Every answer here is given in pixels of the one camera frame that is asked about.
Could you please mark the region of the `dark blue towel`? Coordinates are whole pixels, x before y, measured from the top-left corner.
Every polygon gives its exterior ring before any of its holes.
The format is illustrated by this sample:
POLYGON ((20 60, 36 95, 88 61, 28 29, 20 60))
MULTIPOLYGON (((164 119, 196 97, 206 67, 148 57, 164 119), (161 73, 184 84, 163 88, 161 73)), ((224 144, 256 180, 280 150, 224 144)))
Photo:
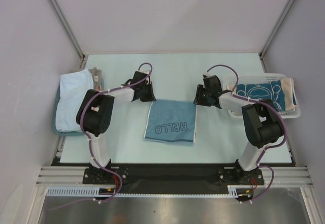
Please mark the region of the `dark blue towel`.
POLYGON ((194 144, 196 140, 197 107, 192 102, 157 100, 151 103, 144 139, 194 144))

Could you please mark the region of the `light blue towel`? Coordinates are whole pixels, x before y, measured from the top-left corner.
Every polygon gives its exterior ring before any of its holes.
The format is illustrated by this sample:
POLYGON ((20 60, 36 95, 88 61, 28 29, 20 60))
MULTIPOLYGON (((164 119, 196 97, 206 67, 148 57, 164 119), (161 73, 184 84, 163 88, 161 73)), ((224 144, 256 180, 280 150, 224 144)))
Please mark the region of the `light blue towel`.
POLYGON ((93 87, 93 78, 88 69, 60 76, 55 116, 55 127, 59 132, 80 131, 80 125, 76 123, 77 113, 87 91, 93 87))

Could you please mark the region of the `teal beige Doraemon towel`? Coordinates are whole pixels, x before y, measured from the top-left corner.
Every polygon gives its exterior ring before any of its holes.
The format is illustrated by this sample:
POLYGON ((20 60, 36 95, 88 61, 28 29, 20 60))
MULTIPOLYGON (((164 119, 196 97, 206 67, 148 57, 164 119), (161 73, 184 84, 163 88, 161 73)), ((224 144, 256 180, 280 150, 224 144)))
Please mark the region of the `teal beige Doraemon towel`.
POLYGON ((275 109, 282 115, 289 116, 298 108, 294 79, 282 74, 245 75, 236 78, 223 78, 223 85, 239 96, 254 100, 271 99, 275 109))

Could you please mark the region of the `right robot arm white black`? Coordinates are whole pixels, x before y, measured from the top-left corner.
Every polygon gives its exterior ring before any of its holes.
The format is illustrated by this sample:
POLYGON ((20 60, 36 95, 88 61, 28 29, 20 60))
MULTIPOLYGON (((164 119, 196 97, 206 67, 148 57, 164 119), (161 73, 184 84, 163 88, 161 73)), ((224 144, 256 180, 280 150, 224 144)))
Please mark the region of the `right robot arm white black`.
POLYGON ((246 184, 251 180, 265 152, 286 134, 284 121, 271 99, 257 101, 224 90, 216 75, 203 75, 194 104, 233 111, 243 117, 248 143, 235 161, 229 181, 246 184))

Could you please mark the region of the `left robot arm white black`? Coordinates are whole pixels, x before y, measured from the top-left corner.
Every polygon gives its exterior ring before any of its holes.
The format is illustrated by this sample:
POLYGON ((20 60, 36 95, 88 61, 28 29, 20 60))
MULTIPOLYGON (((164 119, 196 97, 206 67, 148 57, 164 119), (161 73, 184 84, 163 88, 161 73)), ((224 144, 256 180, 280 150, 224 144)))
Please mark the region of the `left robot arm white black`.
POLYGON ((111 169, 106 143, 101 139, 110 126, 114 107, 136 100, 153 102, 151 72, 135 71, 134 76, 117 88, 97 91, 90 89, 77 112, 76 123, 87 138, 90 162, 83 183, 107 183, 117 173, 111 169))

